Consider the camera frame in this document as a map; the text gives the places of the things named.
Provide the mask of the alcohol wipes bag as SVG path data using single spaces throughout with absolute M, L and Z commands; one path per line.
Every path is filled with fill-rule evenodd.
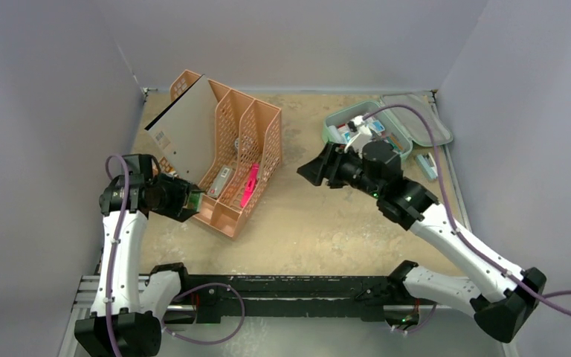
M 385 127 L 378 120 L 373 120 L 372 122 L 368 123 L 368 126 L 377 135 L 382 135 L 385 131 Z

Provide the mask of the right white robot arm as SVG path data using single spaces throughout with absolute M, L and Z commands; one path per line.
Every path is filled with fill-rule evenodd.
M 510 343 L 537 308 L 546 275 L 521 268 L 474 236 L 420 183 L 404 176 L 400 155 L 375 141 L 360 152 L 329 142 L 297 169 L 314 186 L 350 186 L 373 197 L 382 215 L 432 245 L 462 272 L 461 277 L 403 262 L 388 282 L 389 296 L 431 300 L 471 316 L 494 340 Z

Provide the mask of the green orange dressing packet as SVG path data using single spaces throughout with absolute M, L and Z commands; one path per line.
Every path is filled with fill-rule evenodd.
M 393 145 L 393 147 L 400 153 L 404 152 L 404 146 L 402 145 L 399 137 L 394 133 L 391 132 L 387 137 L 387 141 Z

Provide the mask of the mint green storage case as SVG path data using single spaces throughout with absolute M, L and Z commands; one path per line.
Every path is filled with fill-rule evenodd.
M 331 141 L 327 127 L 336 126 L 343 137 L 343 144 L 345 144 L 350 138 L 349 130 L 346 127 L 346 123 L 349 120 L 359 115 L 365 116 L 378 108 L 393 104 L 406 105 L 415 109 L 427 122 L 434 138 L 433 141 L 430 140 L 428 132 L 420 119 L 406 109 L 386 109 L 374 115 L 367 122 L 378 120 L 385 127 L 384 133 L 379 136 L 386 142 L 388 142 L 386 137 L 391 132 L 394 132 L 399 137 L 404 146 L 404 152 L 401 153 L 403 161 L 406 160 L 415 145 L 421 147 L 439 146 L 448 144 L 454 139 L 452 132 L 439 118 L 435 96 L 432 91 L 387 94 L 377 100 L 365 100 L 348 106 L 324 119 L 321 139 L 325 143 Z

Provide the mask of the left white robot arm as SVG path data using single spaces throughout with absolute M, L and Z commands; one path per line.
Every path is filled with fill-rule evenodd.
M 151 213 L 185 222 L 198 213 L 191 201 L 197 185 L 162 171 L 150 154 L 123 155 L 121 172 L 99 198 L 104 246 L 100 279 L 87 318 L 74 324 L 74 337 L 90 356 L 156 356 L 162 323 L 172 302 L 182 304 L 192 284 L 181 263 L 156 266 L 139 288 L 139 256 Z

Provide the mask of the small white plastic bottle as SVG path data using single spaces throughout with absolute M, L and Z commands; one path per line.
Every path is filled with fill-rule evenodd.
M 343 143 L 343 137 L 342 137 L 341 133 L 338 131 L 336 126 L 328 126 L 327 129 L 329 131 L 329 135 L 331 137 L 332 142 L 335 142 L 338 144 Z

